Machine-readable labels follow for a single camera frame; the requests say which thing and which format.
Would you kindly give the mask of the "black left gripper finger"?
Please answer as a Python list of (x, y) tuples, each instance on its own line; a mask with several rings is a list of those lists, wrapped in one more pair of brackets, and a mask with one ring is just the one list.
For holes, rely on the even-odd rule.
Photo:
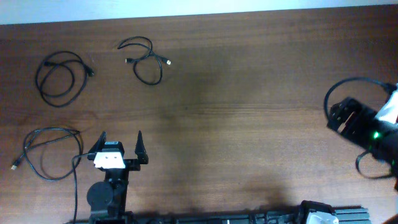
[(147, 152), (146, 152), (146, 149), (144, 146), (144, 141), (143, 141), (141, 131), (138, 132), (136, 148), (135, 148), (134, 152), (137, 155), (137, 159), (140, 164), (148, 164), (149, 163), (149, 157), (147, 155)]
[(106, 132), (103, 131), (99, 137), (99, 139), (95, 142), (95, 144), (88, 151), (89, 154), (96, 154), (97, 152), (101, 152), (104, 144), (106, 142)]

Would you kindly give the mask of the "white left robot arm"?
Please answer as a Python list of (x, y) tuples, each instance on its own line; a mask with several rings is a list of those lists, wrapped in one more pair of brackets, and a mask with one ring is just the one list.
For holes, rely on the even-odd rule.
[(135, 159), (125, 159), (122, 142), (107, 141), (106, 132), (89, 150), (88, 160), (105, 174), (104, 180), (93, 184), (86, 195), (91, 207), (90, 223), (136, 223), (134, 214), (126, 210), (126, 199), (129, 173), (140, 171), (141, 165), (149, 163), (141, 132), (134, 153)]

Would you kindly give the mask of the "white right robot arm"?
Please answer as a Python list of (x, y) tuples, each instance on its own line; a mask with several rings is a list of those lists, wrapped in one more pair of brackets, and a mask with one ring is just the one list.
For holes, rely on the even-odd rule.
[[(355, 162), (357, 171), (360, 171), (360, 160), (368, 154), (389, 164), (390, 173), (378, 179), (397, 178), (397, 114), (394, 105), (389, 100), (380, 111), (375, 111), (354, 98), (346, 98), (327, 109), (327, 127), (364, 149)], [(337, 209), (324, 203), (303, 201), (296, 222), (343, 224), (371, 221), (365, 208)]]

